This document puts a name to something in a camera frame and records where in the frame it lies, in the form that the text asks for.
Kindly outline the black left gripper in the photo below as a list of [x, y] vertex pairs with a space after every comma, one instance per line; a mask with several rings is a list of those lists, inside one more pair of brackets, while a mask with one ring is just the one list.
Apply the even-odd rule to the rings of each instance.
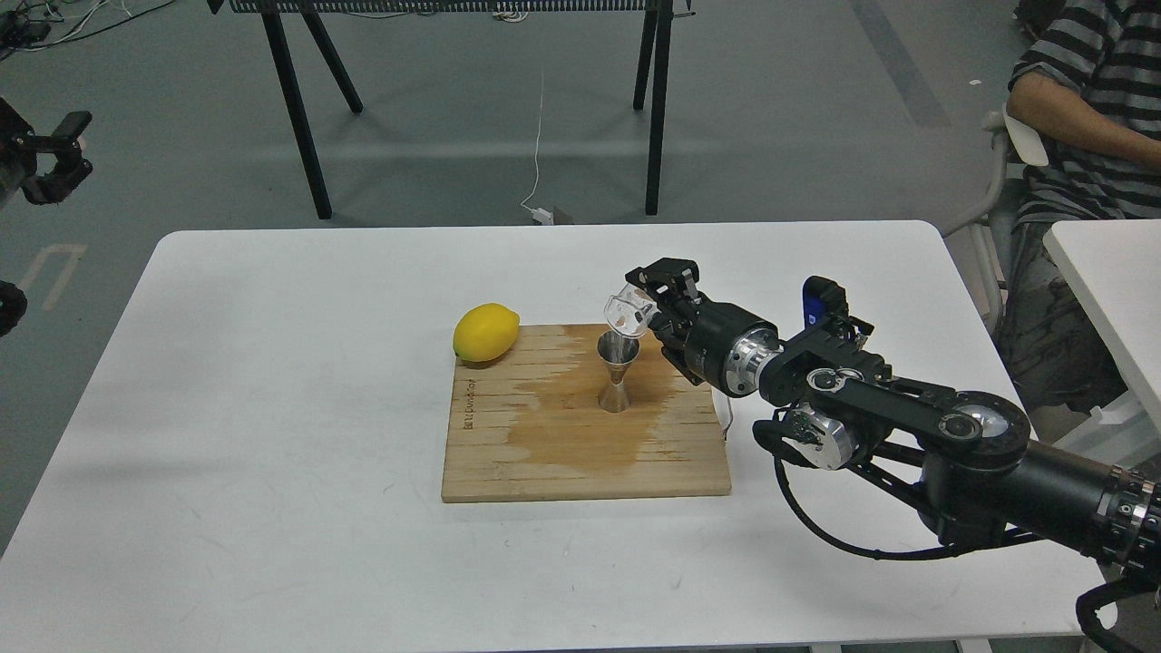
[[[91, 112], [70, 112], [53, 132], [36, 135], [1, 98], [1, 208], [20, 189], [33, 204], [58, 204], [68, 198], [93, 170], [80, 144], [92, 119]], [[53, 168], [43, 174], [36, 172], [39, 155], [55, 155]]]

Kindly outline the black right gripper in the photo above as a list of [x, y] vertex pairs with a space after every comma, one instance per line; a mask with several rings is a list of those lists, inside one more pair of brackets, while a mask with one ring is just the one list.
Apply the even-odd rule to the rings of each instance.
[[659, 258], [625, 277], [668, 318], [693, 318], [685, 330], [656, 326], [662, 356], [688, 383], [711, 383], [726, 396], [757, 392], [766, 364], [781, 352], [776, 324], [734, 303], [702, 300], [695, 261]]

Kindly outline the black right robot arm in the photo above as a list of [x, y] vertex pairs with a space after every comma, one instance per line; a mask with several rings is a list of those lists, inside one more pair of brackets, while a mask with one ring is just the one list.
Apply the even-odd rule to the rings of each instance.
[[[1033, 442], [1027, 414], [1007, 399], [897, 376], [863, 349], [873, 326], [851, 315], [830, 278], [805, 281], [805, 330], [788, 339], [776, 324], [711, 300], [698, 280], [692, 260], [635, 268], [607, 301], [606, 322], [626, 338], [651, 332], [688, 382], [773, 406], [770, 419], [753, 422], [753, 439], [772, 455], [780, 491], [805, 528], [873, 560], [1057, 541], [1120, 571], [1079, 596], [1079, 627], [1106, 652], [1135, 650], [1098, 613], [1120, 600], [1158, 596], [1156, 481]], [[913, 507], [940, 546], [884, 552], [841, 541], [805, 514], [787, 464], [854, 473]]]

